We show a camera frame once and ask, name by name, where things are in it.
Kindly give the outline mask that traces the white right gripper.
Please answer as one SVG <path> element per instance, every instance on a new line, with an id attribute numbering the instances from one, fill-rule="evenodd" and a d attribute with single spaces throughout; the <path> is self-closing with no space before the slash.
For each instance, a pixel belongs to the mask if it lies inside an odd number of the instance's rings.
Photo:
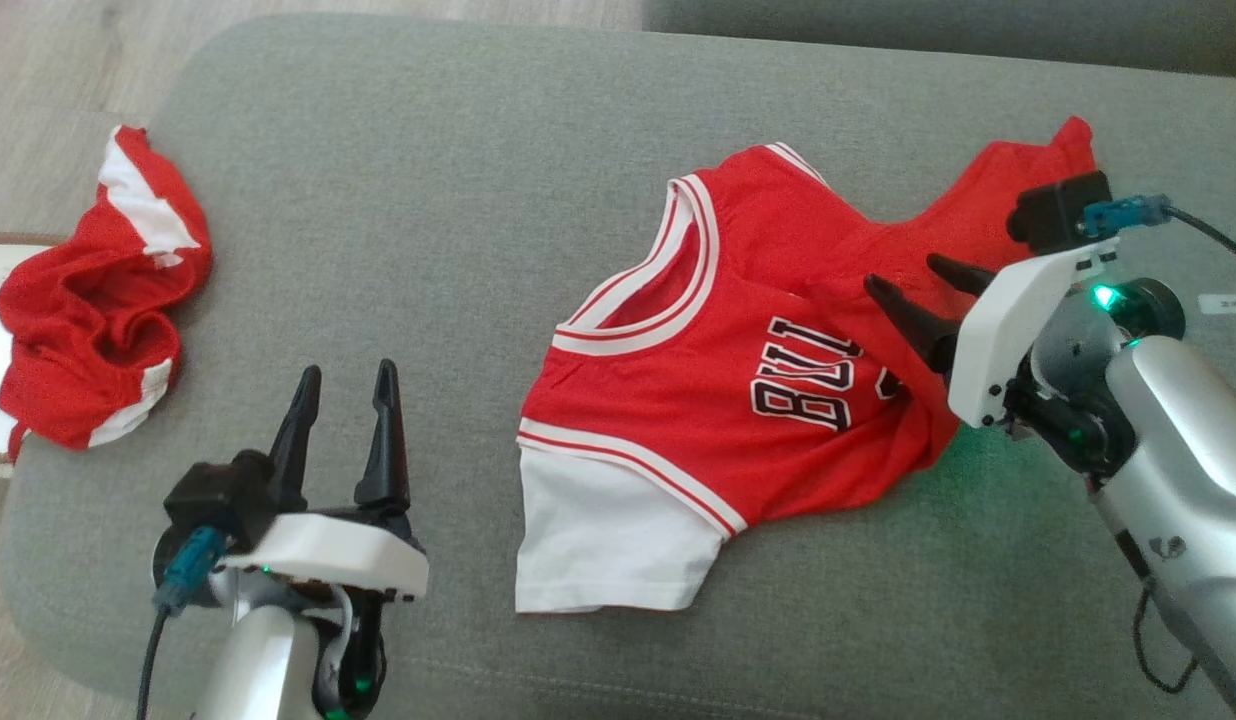
<path id="1" fill-rule="evenodd" d="M 1136 447 L 1107 369 L 1147 337 L 1182 340 L 1179 296 L 1149 278 L 1104 279 L 1117 240 L 1052 252 L 993 272 L 932 252 L 929 272 L 978 296 L 962 324 L 878 274 L 865 291 L 929 370 L 950 375 L 948 404 L 971 427 L 1030 430 L 1089 477 L 1112 477 Z"/>

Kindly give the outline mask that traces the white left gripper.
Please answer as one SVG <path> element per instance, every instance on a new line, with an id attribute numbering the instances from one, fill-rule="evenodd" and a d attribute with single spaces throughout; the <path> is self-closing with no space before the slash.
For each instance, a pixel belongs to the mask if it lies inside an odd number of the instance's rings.
<path id="1" fill-rule="evenodd" d="M 307 511 L 308 442 L 323 373 L 307 366 L 269 450 L 281 511 Z M 412 509 L 398 368 L 381 359 L 375 437 L 353 501 L 384 516 Z M 154 635 L 192 606 L 231 625 L 194 719 L 367 719 L 384 688 L 382 610 L 420 600 L 429 559 L 407 529 L 321 513 L 283 514 L 252 551 L 215 529 L 167 529 L 153 552 Z"/>

